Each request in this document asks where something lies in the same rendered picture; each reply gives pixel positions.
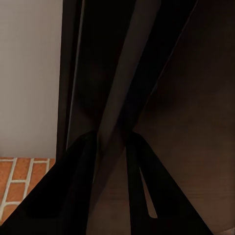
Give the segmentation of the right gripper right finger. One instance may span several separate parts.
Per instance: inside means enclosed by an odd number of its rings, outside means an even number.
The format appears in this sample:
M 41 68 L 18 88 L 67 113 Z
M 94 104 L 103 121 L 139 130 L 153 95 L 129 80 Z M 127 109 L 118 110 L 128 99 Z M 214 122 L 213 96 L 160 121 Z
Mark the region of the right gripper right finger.
M 126 143 L 131 235 L 213 235 L 144 137 Z M 158 219 L 148 214 L 141 173 Z

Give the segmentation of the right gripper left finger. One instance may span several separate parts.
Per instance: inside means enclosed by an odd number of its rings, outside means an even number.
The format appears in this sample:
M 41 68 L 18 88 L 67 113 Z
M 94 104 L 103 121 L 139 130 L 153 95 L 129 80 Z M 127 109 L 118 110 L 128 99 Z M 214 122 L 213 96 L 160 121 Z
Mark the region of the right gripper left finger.
M 0 226 L 0 235 L 86 235 L 96 131 L 79 136 Z

